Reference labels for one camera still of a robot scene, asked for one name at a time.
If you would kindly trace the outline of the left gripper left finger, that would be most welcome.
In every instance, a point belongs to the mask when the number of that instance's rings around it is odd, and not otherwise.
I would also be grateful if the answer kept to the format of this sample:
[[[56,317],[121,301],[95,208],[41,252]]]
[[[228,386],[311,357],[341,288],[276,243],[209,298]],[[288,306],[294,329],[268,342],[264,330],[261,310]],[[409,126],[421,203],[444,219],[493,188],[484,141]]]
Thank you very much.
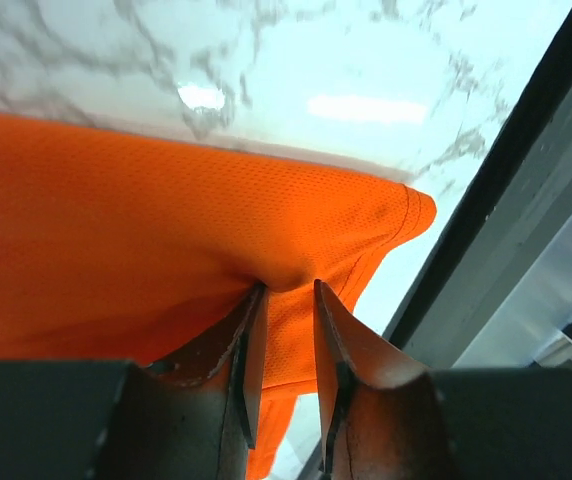
[[[268,292],[147,368],[130,368],[100,453],[103,479],[243,479],[257,444]]]

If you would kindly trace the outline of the orange t-shirt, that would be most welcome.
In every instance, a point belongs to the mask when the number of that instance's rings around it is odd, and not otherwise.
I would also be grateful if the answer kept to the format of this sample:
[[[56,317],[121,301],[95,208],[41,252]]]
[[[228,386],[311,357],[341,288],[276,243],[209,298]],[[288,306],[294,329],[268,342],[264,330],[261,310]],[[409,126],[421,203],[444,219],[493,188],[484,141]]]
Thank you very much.
[[[0,359],[149,364],[262,283],[263,479],[317,389],[314,282],[353,309],[436,213],[368,174],[0,113]]]

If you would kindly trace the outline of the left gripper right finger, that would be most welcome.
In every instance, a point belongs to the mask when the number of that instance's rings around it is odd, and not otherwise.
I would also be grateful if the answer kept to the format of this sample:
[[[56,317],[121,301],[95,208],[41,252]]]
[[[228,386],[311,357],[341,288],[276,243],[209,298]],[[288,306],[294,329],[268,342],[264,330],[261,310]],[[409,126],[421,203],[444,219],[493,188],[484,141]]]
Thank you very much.
[[[314,284],[314,348],[326,479],[456,479],[428,369]]]

